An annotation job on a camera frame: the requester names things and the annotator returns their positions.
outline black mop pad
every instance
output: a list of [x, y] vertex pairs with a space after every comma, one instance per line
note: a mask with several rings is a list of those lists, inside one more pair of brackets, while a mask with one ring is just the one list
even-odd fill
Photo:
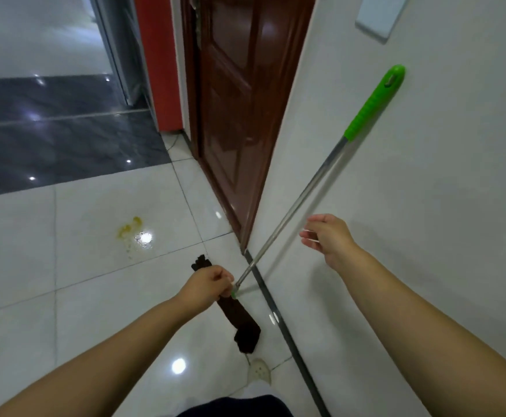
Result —
[[[195, 263], [191, 265], [194, 271], [208, 266], [212, 266], [212, 263], [205, 258], [205, 255], [199, 256]], [[234, 336], [237, 347], [244, 354], [253, 353], [258, 343], [258, 337], [261, 335], [261, 327], [253, 320], [241, 303], [232, 297], [221, 297], [217, 302], [224, 315], [237, 329], [236, 336]]]

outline green handle grip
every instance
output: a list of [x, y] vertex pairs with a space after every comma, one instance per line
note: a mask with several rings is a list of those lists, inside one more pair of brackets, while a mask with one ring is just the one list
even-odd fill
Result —
[[392, 66], [384, 75], [379, 85], [373, 91], [367, 102], [361, 107], [351, 124], [344, 132], [344, 137], [352, 141], [359, 134], [361, 129], [375, 115], [375, 113], [387, 103], [398, 88], [402, 85], [405, 76], [405, 67], [401, 64]]

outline mop handle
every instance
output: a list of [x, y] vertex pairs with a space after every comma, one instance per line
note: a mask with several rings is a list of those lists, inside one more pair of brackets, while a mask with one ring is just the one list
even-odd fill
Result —
[[245, 272], [241, 275], [240, 279], [235, 283], [234, 289], [232, 290], [232, 297], [235, 298], [237, 290], [240, 289], [240, 286], [243, 283], [243, 280], [245, 280], [245, 277], [251, 272], [253, 267], [257, 265], [259, 260], [261, 260], [265, 252], [269, 249], [274, 240], [276, 240], [276, 238], [278, 237], [280, 232], [284, 229], [286, 224], [291, 220], [294, 213], [301, 207], [307, 196], [309, 196], [309, 194], [316, 187], [319, 181], [326, 175], [326, 172], [332, 167], [334, 162], [336, 162], [346, 143], [348, 141], [355, 139], [355, 137], [359, 134], [361, 129], [363, 129], [363, 127], [368, 123], [368, 121], [374, 117], [377, 111], [381, 109], [381, 107], [383, 107], [390, 99], [392, 99], [392, 97], [394, 96], [394, 94], [404, 81], [404, 76], [405, 76], [405, 67], [401, 64], [393, 66], [384, 75], [379, 85], [373, 91], [371, 96], [367, 99], [365, 104], [363, 104], [363, 106], [361, 107], [361, 110], [351, 121], [350, 125], [347, 126], [347, 129], [344, 132], [344, 136], [341, 137], [338, 144], [334, 146], [334, 149], [328, 155], [325, 162], [321, 165], [317, 173], [313, 176], [307, 187], [305, 187], [305, 189], [299, 195], [298, 199], [294, 202], [290, 210], [287, 212], [286, 216], [284, 216], [284, 218], [278, 224], [278, 226], [271, 234], [269, 239], [262, 246], [257, 256], [249, 264]]

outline brown wooden door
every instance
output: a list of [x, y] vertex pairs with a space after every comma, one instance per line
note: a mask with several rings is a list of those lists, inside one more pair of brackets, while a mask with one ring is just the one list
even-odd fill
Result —
[[200, 153], [249, 240], [314, 0], [201, 0]]

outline red panel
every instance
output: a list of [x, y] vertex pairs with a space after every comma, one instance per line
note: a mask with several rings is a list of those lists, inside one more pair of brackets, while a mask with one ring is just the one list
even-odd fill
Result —
[[183, 128], [170, 0], [134, 0], [160, 131]]

